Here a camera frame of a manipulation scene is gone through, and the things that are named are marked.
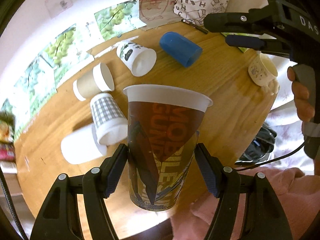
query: black pen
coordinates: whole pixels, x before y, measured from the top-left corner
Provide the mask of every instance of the black pen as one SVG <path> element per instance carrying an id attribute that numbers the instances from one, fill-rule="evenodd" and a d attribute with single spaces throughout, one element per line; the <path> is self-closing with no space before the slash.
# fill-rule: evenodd
<path id="1" fill-rule="evenodd" d="M 185 19 L 182 19 L 181 21 L 182 21 L 183 23 L 186 23 L 186 24 L 188 24 L 188 25 L 196 28 L 198 31 L 201 31 L 201 32 L 203 32 L 204 34 L 208 34 L 208 33 L 209 33 L 209 31 L 207 31 L 206 29 L 201 28 L 201 27 L 199 27 L 199 26 L 197 26 L 197 25 L 195 25 L 195 24 L 193 24 L 193 23 L 191 23 L 191 22 L 187 22 Z"/>

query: grape poster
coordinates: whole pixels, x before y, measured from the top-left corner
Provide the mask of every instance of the grape poster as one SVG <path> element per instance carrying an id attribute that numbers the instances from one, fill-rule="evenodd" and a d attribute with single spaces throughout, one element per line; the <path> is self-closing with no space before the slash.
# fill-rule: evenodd
<path id="1" fill-rule="evenodd" d="M 105 41 L 146 25 L 139 18 L 139 0 L 105 8 L 94 16 Z"/>
<path id="2" fill-rule="evenodd" d="M 105 8 L 86 20 L 78 23 L 78 28 L 77 24 L 70 26 L 49 42 L 5 100 L 0 111 L 15 118 L 14 141 L 57 92 L 56 88 L 94 60 L 87 49 L 146 25 L 139 19 L 138 0 Z"/>
<path id="3" fill-rule="evenodd" d="M 14 140 L 56 92 L 53 69 L 42 57 L 37 56 L 16 82 L 13 93 L 1 109 L 15 116 Z"/>

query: gripper handle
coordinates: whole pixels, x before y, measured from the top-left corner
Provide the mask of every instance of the gripper handle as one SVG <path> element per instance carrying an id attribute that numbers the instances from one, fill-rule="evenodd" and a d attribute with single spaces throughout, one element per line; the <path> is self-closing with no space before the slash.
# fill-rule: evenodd
<path id="1" fill-rule="evenodd" d="M 318 90 L 320 88 L 320 73 L 304 64 L 297 64 L 292 68 L 296 75 L 296 81 L 308 88 L 308 102 L 315 108 L 314 118 L 310 122 L 303 122 L 302 132 L 305 136 L 304 151 L 310 158 L 320 160 L 320 102 L 317 102 L 316 97 L 317 88 Z"/>

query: canvas bag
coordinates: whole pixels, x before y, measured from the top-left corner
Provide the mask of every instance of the canvas bag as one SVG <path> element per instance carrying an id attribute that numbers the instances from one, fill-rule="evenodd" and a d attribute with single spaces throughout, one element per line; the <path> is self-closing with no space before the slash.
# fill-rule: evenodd
<path id="1" fill-rule="evenodd" d="M 173 12 L 183 19 L 203 25 L 203 20 L 209 13 L 225 12 L 229 0 L 176 0 Z"/>

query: gray checkered paper cup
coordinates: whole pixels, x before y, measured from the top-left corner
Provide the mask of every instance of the gray checkered paper cup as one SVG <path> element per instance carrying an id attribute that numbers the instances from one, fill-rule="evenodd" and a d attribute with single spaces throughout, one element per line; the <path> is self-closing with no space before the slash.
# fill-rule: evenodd
<path id="1" fill-rule="evenodd" d="M 113 145 L 128 136 L 128 120 L 109 93 L 96 95 L 90 107 L 99 144 Z"/>

